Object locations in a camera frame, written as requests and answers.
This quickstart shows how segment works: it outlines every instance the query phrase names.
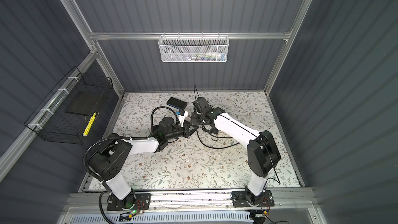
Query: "white mesh basket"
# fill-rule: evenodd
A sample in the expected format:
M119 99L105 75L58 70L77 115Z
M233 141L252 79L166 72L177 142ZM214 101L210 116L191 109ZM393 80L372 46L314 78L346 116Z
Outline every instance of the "white mesh basket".
M168 39L159 37L162 62L226 62L229 39Z

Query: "wire mesh basket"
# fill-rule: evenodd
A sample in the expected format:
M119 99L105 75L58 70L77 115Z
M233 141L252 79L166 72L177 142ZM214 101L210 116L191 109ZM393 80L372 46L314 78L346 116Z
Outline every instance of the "wire mesh basket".
M226 62L229 39L169 39L159 37L162 62Z
M48 107L40 109L38 119L32 114L25 126L44 141L83 144L112 90L111 78L79 73L58 89L61 92Z

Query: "gray wall panel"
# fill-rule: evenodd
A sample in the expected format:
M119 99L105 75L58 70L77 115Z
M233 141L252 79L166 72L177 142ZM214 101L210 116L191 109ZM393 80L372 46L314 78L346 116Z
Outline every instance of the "gray wall panel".
M301 0L76 0L94 32L283 32Z
M97 62L87 74L104 76ZM78 190L85 175L83 153L102 138L118 99L113 91L83 145L45 142L39 137L33 140L0 183L2 223L57 221L69 194Z
M167 63L155 40L100 40L126 91L263 89L283 40L231 40L227 62Z
M0 0L0 154L89 50L59 0Z
M395 219L397 9L398 0L314 0L271 91L329 223Z
M0 0L0 154L36 107L89 53L59 0ZM87 73L104 75L94 62ZM84 145L36 137L0 182L1 223L55 223L84 169L81 157L102 137L118 96L112 92Z

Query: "flower pattern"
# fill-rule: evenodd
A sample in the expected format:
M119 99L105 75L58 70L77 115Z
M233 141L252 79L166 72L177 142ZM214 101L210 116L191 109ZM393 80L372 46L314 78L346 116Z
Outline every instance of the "flower pattern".
M267 187L300 187L264 92L207 92L200 93L200 96L244 125L272 133L281 154L276 166L281 185L268 180ZM113 129L121 136L147 135L153 108L166 106L170 97L188 102L186 111L193 110L193 93L129 93L126 97ZM167 109L158 109L154 114L154 124L170 114ZM236 142L234 139L217 140L202 130L199 130L199 136L205 144L213 147ZM135 189L203 189L244 187L249 182L251 170L243 146L210 149L199 142L195 133L168 144L161 152L129 156L122 173ZM270 171L268 177L276 178L275 172ZM103 186L93 178L89 189L103 189Z

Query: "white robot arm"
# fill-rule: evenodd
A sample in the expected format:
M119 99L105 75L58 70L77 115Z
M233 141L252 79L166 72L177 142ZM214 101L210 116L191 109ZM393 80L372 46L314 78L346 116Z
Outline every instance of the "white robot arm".
M218 130L227 133L247 149L252 173L245 188L246 199L252 206L259 204L265 191L267 174L281 159L272 134L266 130L260 132L243 125L221 108L213 109L204 97L199 97L194 106L196 111L192 113L191 123L182 121L180 122L182 126L181 124L176 126L173 118L165 117L154 127L155 131L151 137L139 140L123 139L117 134L111 134L115 139L109 138L102 142L90 157L89 165L100 176L108 192L120 201L123 209L128 209L135 201L134 191L121 173L127 156L159 152L167 146L168 140L181 136L187 138L202 125L210 125L212 127L210 132L213 133L217 133Z

